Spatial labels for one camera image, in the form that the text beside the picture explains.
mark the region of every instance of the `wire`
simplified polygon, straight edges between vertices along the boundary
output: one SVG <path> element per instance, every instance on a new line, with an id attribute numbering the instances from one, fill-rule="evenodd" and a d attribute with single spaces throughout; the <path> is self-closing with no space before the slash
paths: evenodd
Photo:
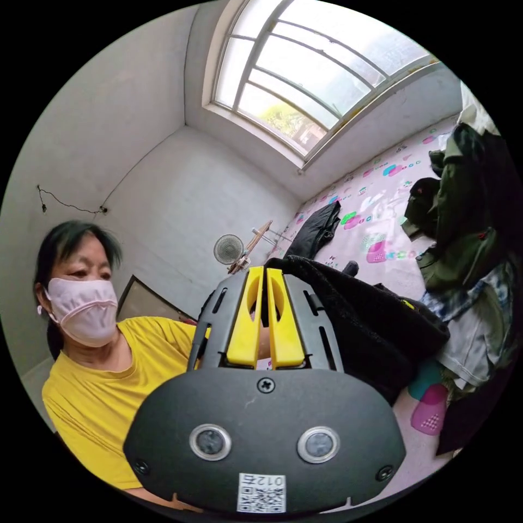
<path id="1" fill-rule="evenodd" d="M 98 211 L 89 211 L 87 209 L 80 209 L 80 207 L 60 201 L 52 192 L 45 191 L 44 189 L 42 189 L 40 187 L 40 185 L 37 185 L 37 189 L 38 189 L 38 196 L 40 196 L 40 201 L 42 202 L 42 212 L 45 212 L 47 210 L 47 206 L 45 205 L 44 200 L 42 199 L 42 193 L 49 194 L 49 196 L 52 196 L 60 205 L 63 205 L 65 207 L 73 207 L 74 209 L 81 211 L 81 212 L 88 212 L 88 213 L 94 214 L 94 215 L 105 214 L 107 212 L 107 208 L 103 207 L 103 206 L 100 206 L 100 209 Z"/>

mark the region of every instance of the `green jacket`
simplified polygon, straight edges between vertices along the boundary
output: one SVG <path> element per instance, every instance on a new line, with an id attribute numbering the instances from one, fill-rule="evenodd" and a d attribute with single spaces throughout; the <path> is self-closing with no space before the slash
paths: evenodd
<path id="1" fill-rule="evenodd" d="M 469 289 L 502 261 L 506 249 L 492 227 L 475 164 L 453 136 L 444 154 L 429 156 L 441 181 L 423 178 L 413 185 L 402 227 L 411 239 L 424 233 L 436 240 L 416 258 L 428 291 Z"/>

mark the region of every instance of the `glass pane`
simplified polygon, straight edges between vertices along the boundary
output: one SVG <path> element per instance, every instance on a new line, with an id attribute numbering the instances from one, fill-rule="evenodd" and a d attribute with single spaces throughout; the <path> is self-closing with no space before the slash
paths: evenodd
<path id="1" fill-rule="evenodd" d="M 327 2 L 294 0 L 280 18 L 336 38 L 365 55 L 389 75 L 429 54 L 387 24 Z"/>
<path id="2" fill-rule="evenodd" d="M 370 89 L 351 73 L 328 58 L 278 37 L 269 37 L 257 65 L 304 87 L 345 114 Z"/>
<path id="3" fill-rule="evenodd" d="M 322 107 L 319 103 L 315 102 L 312 98 L 309 98 L 306 94 L 303 94 L 294 87 L 291 87 L 273 76 L 253 69 L 249 80 L 274 91 L 283 98 L 286 98 L 325 125 L 328 129 L 336 125 L 338 122 L 338 118 Z"/>
<path id="4" fill-rule="evenodd" d="M 290 141 L 303 155 L 325 136 L 325 131 L 302 113 L 250 84 L 245 85 L 239 110 Z"/>
<path id="5" fill-rule="evenodd" d="M 233 34 L 256 38 L 265 21 L 281 3 L 282 0 L 251 0 L 241 12 Z"/>
<path id="6" fill-rule="evenodd" d="M 223 56 L 215 97 L 218 102 L 221 102 L 227 107 L 234 105 L 241 74 L 251 54 L 252 46 L 253 42 L 249 40 L 229 38 L 229 43 Z"/>
<path id="7" fill-rule="evenodd" d="M 385 76 L 377 72 L 359 56 L 341 45 L 333 44 L 325 37 L 321 37 L 320 35 L 311 33 L 305 29 L 300 29 L 296 26 L 290 26 L 286 23 L 276 24 L 273 32 L 303 42 L 304 44 L 320 51 L 324 51 L 343 65 L 350 67 L 354 72 L 358 73 L 374 87 L 379 85 L 385 79 Z"/>

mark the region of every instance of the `plaid shirt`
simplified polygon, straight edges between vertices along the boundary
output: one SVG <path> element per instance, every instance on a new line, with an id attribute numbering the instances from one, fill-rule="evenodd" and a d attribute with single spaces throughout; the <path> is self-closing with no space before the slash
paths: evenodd
<path id="1" fill-rule="evenodd" d="M 484 278 L 470 289 L 451 289 L 440 294 L 425 292 L 421 302 L 426 305 L 440 320 L 448 322 L 472 307 L 479 295 L 491 287 L 496 294 L 503 322 L 512 325 L 512 303 L 515 284 L 515 270 L 510 261 L 504 261 L 492 269 Z"/>

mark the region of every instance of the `woman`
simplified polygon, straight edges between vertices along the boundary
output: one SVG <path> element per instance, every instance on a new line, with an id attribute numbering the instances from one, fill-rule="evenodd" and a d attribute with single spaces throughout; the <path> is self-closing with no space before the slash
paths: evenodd
<path id="1" fill-rule="evenodd" d="M 152 317 L 117 324 L 111 277 L 120 261 L 116 239 L 92 223 L 65 222 L 44 238 L 34 292 L 56 361 L 42 398 L 58 434 L 91 473 L 144 500 L 196 510 L 147 492 L 122 450 L 145 397 L 185 372 L 195 327 Z"/>

